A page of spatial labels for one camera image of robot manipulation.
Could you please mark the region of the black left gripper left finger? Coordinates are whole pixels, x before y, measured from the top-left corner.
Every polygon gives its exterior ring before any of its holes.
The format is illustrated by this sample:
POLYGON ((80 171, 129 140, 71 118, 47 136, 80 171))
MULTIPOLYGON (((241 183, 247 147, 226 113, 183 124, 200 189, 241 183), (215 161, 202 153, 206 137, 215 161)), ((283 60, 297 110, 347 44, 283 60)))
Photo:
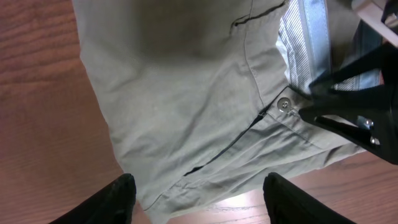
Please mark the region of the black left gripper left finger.
POLYGON ((131 224, 136 185, 123 174, 50 224, 131 224))

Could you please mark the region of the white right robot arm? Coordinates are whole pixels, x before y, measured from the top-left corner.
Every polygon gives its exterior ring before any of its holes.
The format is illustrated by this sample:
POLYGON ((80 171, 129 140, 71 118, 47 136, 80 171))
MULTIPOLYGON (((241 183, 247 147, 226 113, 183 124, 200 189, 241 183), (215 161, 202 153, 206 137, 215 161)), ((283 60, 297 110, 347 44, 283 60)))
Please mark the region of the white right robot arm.
POLYGON ((310 84, 312 106, 299 110, 307 123, 331 131, 375 156, 397 164, 397 1, 353 1, 358 16, 386 42, 332 74, 310 84), (334 86, 379 69, 382 85, 358 91, 334 86))

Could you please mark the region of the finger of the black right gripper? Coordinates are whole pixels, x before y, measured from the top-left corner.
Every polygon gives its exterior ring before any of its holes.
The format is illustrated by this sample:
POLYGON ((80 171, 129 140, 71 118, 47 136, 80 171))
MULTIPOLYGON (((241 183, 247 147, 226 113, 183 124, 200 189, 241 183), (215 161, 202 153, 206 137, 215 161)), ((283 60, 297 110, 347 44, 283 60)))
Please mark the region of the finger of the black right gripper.
POLYGON ((310 106, 298 113, 305 122, 338 134, 375 156, 397 164, 397 110, 310 106), (371 123, 368 129, 363 129, 327 118, 328 115, 354 119, 362 116, 371 123))
POLYGON ((313 106, 316 108, 396 108, 397 107, 397 48, 382 44, 345 67, 320 75, 310 84, 313 106), (339 88, 340 83, 381 72, 384 83, 339 88))

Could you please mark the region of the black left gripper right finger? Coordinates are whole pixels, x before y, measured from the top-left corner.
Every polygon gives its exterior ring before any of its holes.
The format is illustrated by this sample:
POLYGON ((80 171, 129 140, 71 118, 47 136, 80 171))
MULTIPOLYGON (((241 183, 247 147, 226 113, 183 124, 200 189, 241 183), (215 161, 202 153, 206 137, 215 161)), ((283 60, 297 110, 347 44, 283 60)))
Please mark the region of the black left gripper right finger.
POLYGON ((271 224, 354 224, 278 173, 268 174, 263 191, 271 224))

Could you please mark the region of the light green shorts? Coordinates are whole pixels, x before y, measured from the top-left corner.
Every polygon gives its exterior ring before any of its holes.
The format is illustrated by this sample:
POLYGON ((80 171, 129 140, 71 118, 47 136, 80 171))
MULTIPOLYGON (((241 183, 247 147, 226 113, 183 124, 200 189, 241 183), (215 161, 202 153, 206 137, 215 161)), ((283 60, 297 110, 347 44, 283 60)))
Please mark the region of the light green shorts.
POLYGON ((310 83, 370 48, 349 1, 74 1, 114 155, 152 223, 362 152, 304 122, 310 83))

